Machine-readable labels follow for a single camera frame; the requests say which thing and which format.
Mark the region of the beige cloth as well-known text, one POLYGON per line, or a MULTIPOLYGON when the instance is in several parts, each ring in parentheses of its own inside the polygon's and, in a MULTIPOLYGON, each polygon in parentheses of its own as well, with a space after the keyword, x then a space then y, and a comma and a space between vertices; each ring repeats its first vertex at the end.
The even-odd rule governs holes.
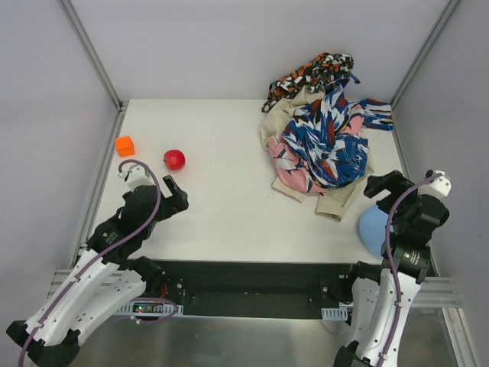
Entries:
MULTIPOLYGON (((261 125, 260 131, 263 149, 268 151, 270 140, 272 138, 278 138, 283 133, 285 127, 293 117, 293 113, 297 109, 301 109, 324 96, 324 92, 312 93, 308 87, 304 87, 293 99, 280 100, 268 112, 267 117, 261 125)), ((320 193, 317 196, 315 214, 335 222, 341 222, 349 207, 360 195, 361 189, 364 188, 366 176, 373 172, 373 158, 369 157, 366 174, 363 177, 349 183, 346 187, 333 189, 328 193, 320 193)), ((306 198, 305 193, 288 187, 279 177, 274 180, 271 187, 299 203, 303 202, 306 198)))

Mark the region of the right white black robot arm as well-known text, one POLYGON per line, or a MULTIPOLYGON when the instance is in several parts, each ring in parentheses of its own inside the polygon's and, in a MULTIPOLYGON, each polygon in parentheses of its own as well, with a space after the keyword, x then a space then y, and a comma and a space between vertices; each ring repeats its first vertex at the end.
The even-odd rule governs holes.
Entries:
POLYGON ((452 188, 444 171, 429 170, 414 183, 399 171, 370 176, 364 189, 387 214, 383 261, 359 261, 339 284, 338 301, 352 302, 350 332, 335 356, 335 366, 395 366, 412 303, 431 263, 429 241, 449 218, 442 202, 452 188))

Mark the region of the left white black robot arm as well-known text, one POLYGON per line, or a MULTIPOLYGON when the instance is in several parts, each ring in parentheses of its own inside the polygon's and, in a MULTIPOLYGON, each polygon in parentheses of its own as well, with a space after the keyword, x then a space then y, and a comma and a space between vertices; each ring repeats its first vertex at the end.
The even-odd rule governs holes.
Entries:
POLYGON ((21 347, 19 365, 68 366, 81 345, 115 311, 139 297, 168 302, 168 281, 155 261, 129 261, 155 226, 186 210, 188 196, 167 175, 165 197, 146 176, 126 178, 124 205, 101 222, 86 249, 53 296, 27 320, 15 320, 7 335, 21 347))

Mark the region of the orange black patterned cloth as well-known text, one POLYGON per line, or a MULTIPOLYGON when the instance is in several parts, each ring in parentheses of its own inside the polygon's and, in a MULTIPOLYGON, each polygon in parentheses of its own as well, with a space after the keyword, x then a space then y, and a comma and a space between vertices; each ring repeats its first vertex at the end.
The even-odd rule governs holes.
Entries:
POLYGON ((352 72, 354 64, 350 54, 322 52, 307 64, 273 81, 261 111, 269 112, 282 99, 293 99, 303 87, 311 93, 329 93, 337 85, 346 86, 351 80, 359 84, 359 78, 352 72))

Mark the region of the red apple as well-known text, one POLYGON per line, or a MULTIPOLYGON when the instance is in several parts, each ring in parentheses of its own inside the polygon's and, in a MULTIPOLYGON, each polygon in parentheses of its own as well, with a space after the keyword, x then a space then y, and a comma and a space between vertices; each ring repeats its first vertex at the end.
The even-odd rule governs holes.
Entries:
POLYGON ((172 149, 164 153, 164 164, 168 170, 178 171, 185 166, 186 157, 184 153, 177 149, 172 149))

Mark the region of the light blue plate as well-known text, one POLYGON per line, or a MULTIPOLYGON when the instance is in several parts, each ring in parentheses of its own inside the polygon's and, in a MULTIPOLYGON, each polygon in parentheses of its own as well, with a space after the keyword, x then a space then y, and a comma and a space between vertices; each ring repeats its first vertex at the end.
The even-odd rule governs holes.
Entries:
POLYGON ((361 214, 358 222, 361 241, 368 250, 378 256, 382 256, 387 218, 385 212, 373 205, 361 214))

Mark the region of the orange cube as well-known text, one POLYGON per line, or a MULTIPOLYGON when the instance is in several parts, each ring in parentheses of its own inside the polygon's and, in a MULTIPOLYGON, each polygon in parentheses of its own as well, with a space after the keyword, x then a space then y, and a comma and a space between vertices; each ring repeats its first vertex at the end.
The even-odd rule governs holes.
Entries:
POLYGON ((131 137, 121 136, 115 139, 115 151, 120 158, 126 158, 135 155, 134 142, 131 137))

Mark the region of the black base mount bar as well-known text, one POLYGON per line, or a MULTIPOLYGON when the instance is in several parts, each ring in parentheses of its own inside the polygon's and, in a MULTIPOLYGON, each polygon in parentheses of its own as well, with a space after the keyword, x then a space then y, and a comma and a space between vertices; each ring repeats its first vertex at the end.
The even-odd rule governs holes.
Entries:
POLYGON ((129 268, 159 268, 155 296, 186 316, 318 320, 322 310, 353 301, 359 278, 379 281, 381 266, 325 263, 130 260, 129 268))

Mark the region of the right aluminium frame post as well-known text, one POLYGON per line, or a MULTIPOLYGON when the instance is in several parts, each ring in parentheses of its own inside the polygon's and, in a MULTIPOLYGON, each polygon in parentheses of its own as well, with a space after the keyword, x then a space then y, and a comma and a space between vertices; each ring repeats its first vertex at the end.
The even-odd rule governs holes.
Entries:
POLYGON ((449 0, 446 2, 440 15, 437 17, 434 25, 429 31, 426 39, 423 41, 421 48, 419 49, 416 56, 414 57, 413 62, 410 64, 406 74, 402 78, 400 85, 397 87, 392 100, 390 101, 390 104, 393 109, 400 102, 408 86, 412 83, 412 80, 414 76, 417 74, 419 68, 422 66, 423 62, 428 57, 430 51, 436 45, 436 42, 440 38, 442 32, 445 30, 445 28, 451 21, 452 17, 454 16, 454 13, 458 10, 458 8, 462 3, 463 3, 462 0, 449 0))

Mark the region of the aluminium frame post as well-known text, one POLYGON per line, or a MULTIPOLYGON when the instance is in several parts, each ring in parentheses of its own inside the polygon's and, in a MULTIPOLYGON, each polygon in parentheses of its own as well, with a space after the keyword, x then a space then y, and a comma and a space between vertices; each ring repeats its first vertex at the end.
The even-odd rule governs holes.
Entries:
POLYGON ((81 17, 79 16, 74 4, 70 0, 59 0, 58 5, 61 10, 65 14, 68 22, 70 23, 70 27, 73 30, 73 33, 76 36, 76 39, 80 43, 81 48, 83 49, 84 54, 86 55, 87 60, 95 72, 102 88, 105 90, 111 104, 115 107, 115 109, 120 112, 123 110, 125 106, 124 101, 119 96, 113 82, 110 79, 110 76, 103 65, 102 60, 100 59, 98 52, 95 49, 93 42, 90 39, 90 36, 82 22, 81 17))
POLYGON ((413 62, 410 64, 406 74, 402 78, 400 85, 397 87, 392 100, 390 101, 390 104, 393 109, 400 102, 408 86, 412 83, 412 80, 414 76, 417 74, 419 68, 422 66, 423 62, 428 57, 430 51, 436 45, 436 42, 440 38, 442 32, 445 30, 445 28, 451 21, 452 17, 454 16, 454 13, 458 10, 458 8, 462 3, 463 3, 462 0, 449 0, 446 2, 440 15, 437 17, 434 25, 429 31, 426 39, 423 41, 421 48, 419 49, 416 56, 414 57, 413 62))

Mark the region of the left aluminium frame post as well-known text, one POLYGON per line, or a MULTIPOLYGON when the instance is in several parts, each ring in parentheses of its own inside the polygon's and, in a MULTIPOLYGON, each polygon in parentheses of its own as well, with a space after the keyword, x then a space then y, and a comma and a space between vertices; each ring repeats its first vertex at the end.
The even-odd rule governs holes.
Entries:
POLYGON ((84 54, 86 55, 87 60, 95 72, 102 88, 105 90, 111 104, 115 107, 115 109, 120 112, 123 110, 125 106, 124 101, 119 96, 113 82, 110 79, 110 76, 103 65, 102 60, 100 59, 98 52, 95 49, 93 42, 90 39, 90 36, 82 22, 81 17, 79 16, 74 4, 70 0, 59 0, 58 5, 61 10, 65 14, 68 22, 70 23, 70 27, 73 30, 73 33, 76 36, 76 39, 80 43, 81 48, 83 49, 84 54))

